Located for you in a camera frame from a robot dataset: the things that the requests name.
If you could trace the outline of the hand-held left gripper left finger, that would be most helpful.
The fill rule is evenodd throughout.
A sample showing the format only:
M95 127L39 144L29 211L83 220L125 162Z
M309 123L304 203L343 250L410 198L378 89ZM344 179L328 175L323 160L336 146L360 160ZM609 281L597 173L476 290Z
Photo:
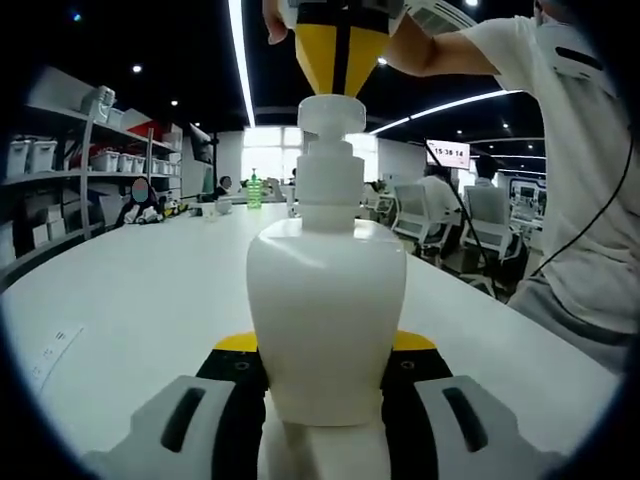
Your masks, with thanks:
M132 415L123 440L82 458L96 479L256 479L268 379L254 333L215 344Z

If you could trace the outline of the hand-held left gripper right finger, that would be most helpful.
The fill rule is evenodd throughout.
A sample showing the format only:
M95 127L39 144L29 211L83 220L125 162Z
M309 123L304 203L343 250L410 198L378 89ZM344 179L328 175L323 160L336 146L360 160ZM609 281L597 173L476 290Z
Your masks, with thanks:
M527 441L503 402L453 375L419 334L397 332L381 390L393 479L546 479L565 461Z

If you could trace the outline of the person's right hand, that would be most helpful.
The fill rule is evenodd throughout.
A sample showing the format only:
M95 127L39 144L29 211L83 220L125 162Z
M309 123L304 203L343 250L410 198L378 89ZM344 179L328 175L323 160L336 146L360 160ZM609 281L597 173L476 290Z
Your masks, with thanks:
M276 45L282 42L287 37L289 29L281 15L279 1L263 0L262 14L268 32L268 44Z

